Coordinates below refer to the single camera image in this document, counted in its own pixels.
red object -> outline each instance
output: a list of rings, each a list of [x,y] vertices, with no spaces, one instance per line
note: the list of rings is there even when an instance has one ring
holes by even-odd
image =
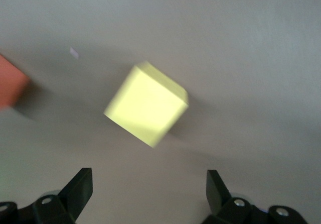
[[[14,105],[30,79],[0,55],[0,110]]]

black plastic part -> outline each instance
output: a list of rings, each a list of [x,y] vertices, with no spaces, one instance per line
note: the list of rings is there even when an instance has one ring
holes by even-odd
[[[242,200],[244,206],[237,206],[235,200]],[[251,204],[242,198],[231,198],[225,203],[217,217],[233,224],[249,223],[250,213],[252,211]]]
[[[75,223],[75,220],[71,218],[56,195],[46,195],[36,200],[33,204],[33,210],[35,221],[39,224]]]
[[[66,211],[76,220],[89,201],[92,191],[92,170],[82,168],[59,192],[58,196]]]
[[[270,207],[266,213],[242,198],[232,198],[216,170],[207,172],[206,197],[212,215],[202,224],[307,224],[303,217],[290,207],[276,205]],[[282,212],[278,213],[278,208],[285,209],[287,213],[283,211],[285,215],[280,215]]]
[[[3,211],[0,211],[0,222],[6,223],[13,221],[15,215],[17,214],[17,204],[14,202],[0,202],[0,207],[6,208]]]
[[[230,224],[229,222],[222,220],[216,216],[209,215],[202,224]]]
[[[208,170],[206,176],[206,197],[213,215],[232,198],[222,178],[216,170]]]
[[[278,208],[283,208],[288,212],[288,216],[282,216],[277,213]],[[282,205],[274,205],[269,208],[269,217],[271,223],[275,224],[307,224],[304,218],[296,210]]]
[[[0,224],[74,224],[93,192],[91,168],[82,168],[58,195],[47,195],[17,209],[0,202]]]

white surface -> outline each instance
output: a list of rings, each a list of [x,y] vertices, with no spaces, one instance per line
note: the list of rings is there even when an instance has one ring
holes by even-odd
[[[321,0],[0,0],[0,53],[42,91],[0,112],[0,199],[92,167],[82,223],[200,223],[207,169],[321,223]],[[74,59],[69,48],[77,49]],[[152,149],[103,115],[150,61],[190,94]]]

screw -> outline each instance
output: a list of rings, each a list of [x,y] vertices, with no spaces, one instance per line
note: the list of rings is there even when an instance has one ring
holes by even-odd
[[[245,202],[240,200],[240,199],[236,199],[234,201],[234,203],[237,205],[237,206],[245,206]]]
[[[280,208],[279,207],[279,208],[276,209],[276,212],[281,216],[289,216],[289,213],[284,208]]]
[[[45,198],[45,199],[43,199],[43,200],[41,201],[41,204],[44,205],[44,204],[49,203],[50,201],[51,201],[51,197],[47,197],[47,198]]]
[[[9,207],[9,204],[4,204],[4,205],[0,206],[0,212],[4,211],[4,210],[7,210],[8,207]]]

cube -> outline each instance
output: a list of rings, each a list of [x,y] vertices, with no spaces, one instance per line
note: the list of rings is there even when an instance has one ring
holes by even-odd
[[[0,55],[0,109],[14,105],[29,78]]]
[[[155,147],[188,108],[188,94],[148,62],[133,67],[104,114]]]

